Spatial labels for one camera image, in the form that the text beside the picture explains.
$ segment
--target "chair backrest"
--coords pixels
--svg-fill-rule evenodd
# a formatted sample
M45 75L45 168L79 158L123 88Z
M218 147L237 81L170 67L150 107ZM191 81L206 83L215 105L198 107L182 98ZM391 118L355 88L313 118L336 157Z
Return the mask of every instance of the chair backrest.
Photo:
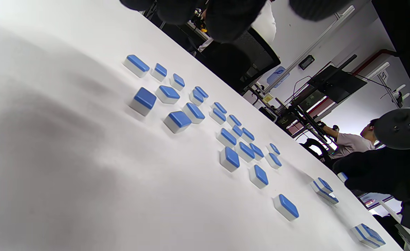
M220 44L207 57L208 68L226 82L236 87L251 66L250 58L232 44Z
M250 28L232 42L251 60L251 67L240 79L242 88L256 81L264 73L278 66L281 61L267 42Z
M232 49L232 55L225 53L224 50L229 47L237 48L237 53L240 55L235 56L236 50L234 48ZM214 59L210 62L208 58L213 54L216 55L216 51L219 51L219 53L222 54L220 60L216 61ZM215 41L212 42L205 50L203 50L202 54L207 57L207 67L210 69L213 68L212 71L217 76L222 78L222 80L240 94L245 92L245 87L281 63L270 45L268 45L253 28L245 31L240 37L231 43L219 44ZM246 65L245 62L238 62L241 58L248 58L249 65ZM220 76L220 74L224 73L224 70L219 71L217 69L218 67L224 66L224 63L243 65L243 68L238 69L233 73L231 82L226 81L224 77Z

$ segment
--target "dark hair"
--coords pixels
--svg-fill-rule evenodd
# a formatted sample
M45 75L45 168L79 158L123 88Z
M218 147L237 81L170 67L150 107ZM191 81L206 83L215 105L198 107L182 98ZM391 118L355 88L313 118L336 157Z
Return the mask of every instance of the dark hair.
M375 123L378 121L378 119L372 119L371 122L368 124L368 126L373 127L375 126Z

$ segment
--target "desk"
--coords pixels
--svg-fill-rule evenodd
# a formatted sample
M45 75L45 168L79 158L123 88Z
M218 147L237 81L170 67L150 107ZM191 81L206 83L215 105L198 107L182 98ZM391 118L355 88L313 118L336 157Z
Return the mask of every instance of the desk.
M126 104L152 76L122 61L137 54L186 82L176 105L157 101L142 118ZM207 118L181 134L162 120L196 85ZM260 165L257 189L243 163L218 162L219 101L283 167ZM329 206L308 185L325 179ZM273 207L283 193L299 209L288 222ZM400 248L337 177L138 12L109 0L0 0L0 250L358 251L348 229L365 223Z
M193 24L191 21L188 21L186 24L187 24L188 27L191 28L191 30L194 30L194 32L195 32L197 35L199 35L201 38L203 38L205 41L209 39L209 36L208 36L205 32L199 30L199 29L195 26L195 24Z

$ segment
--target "white table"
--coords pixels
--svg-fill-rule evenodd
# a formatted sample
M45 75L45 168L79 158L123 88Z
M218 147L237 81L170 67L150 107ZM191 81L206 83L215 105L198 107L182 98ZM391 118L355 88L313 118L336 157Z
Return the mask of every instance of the white table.
M157 102L144 119L128 108L158 83L130 73L127 54L181 75L178 104ZM262 160L265 189L249 165L219 165L209 116L179 135L165 127L195 85L210 95L204 112L219 101L256 145L276 143L283 167ZM312 191L319 176L339 205ZM299 219L275 210L279 193ZM138 12L118 0L0 0L0 250L368 250L348 232L360 223L387 242L380 250L400 250L334 174Z

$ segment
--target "person's hand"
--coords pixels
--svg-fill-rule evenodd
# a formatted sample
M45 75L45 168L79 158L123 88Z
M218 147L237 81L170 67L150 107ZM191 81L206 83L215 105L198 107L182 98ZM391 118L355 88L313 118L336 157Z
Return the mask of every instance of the person's hand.
M202 18L205 20L206 19L206 9L202 12Z
M321 128L324 128L326 126L326 124L322 122L321 120L316 122L316 124L318 125L318 127L321 127Z

